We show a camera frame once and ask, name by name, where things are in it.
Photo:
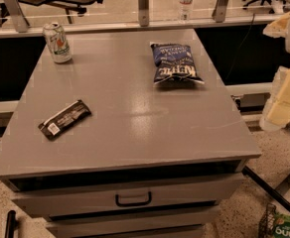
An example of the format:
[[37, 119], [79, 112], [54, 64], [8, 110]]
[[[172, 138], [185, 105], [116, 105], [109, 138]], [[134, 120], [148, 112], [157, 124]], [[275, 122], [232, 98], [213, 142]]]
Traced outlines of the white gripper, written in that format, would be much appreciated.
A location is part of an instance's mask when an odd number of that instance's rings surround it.
[[[290, 12], [268, 24], [263, 34], [271, 38], [284, 38], [286, 52], [290, 54]], [[280, 66], [274, 75], [270, 97], [264, 105], [259, 121], [264, 131], [276, 131], [290, 122], [290, 68]]]

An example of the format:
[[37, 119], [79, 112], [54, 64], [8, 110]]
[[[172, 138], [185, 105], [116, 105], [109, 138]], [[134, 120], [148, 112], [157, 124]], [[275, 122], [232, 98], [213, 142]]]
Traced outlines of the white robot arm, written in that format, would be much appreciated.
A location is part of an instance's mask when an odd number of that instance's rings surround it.
[[[285, 39], [285, 50], [290, 54], [290, 12], [268, 24], [263, 34]], [[270, 97], [264, 105], [259, 121], [265, 131], [276, 131], [290, 122], [290, 68], [280, 66], [274, 75]]]

